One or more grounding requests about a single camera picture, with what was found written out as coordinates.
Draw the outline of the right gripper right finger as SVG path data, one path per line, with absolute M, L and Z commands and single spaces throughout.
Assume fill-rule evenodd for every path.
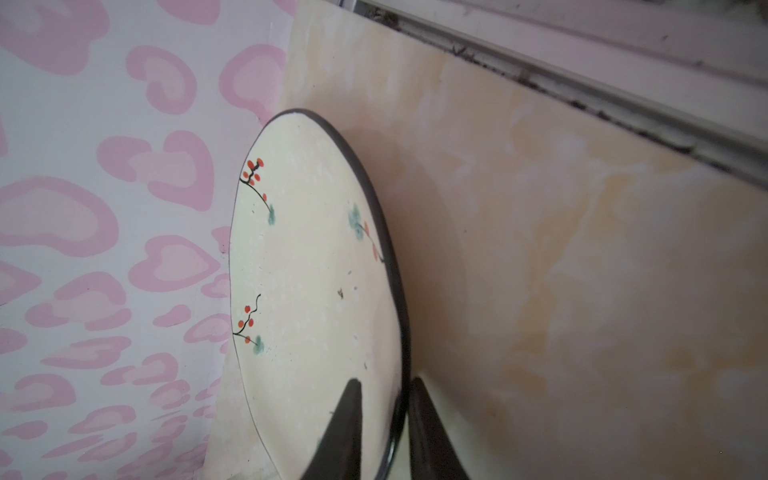
M 413 480 L 468 480 L 421 378 L 411 381 L 408 407 L 410 472 Z

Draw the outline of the white plate brown rim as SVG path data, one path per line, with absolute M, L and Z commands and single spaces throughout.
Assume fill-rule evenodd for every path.
M 232 335 L 254 426 L 278 474 L 309 465 L 350 380 L 361 475 L 385 478 L 407 411 L 407 306 L 375 189 L 320 115 L 277 114 L 239 172 L 229 246 Z

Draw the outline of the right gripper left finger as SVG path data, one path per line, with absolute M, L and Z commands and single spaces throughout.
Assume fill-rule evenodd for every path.
M 302 479 L 360 479 L 362 420 L 362 385 L 350 379 Z

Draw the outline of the aluminium frame post right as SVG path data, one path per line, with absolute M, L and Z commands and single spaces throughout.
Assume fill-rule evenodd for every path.
M 347 1 L 344 8 L 759 186 L 767 18 L 670 1 Z

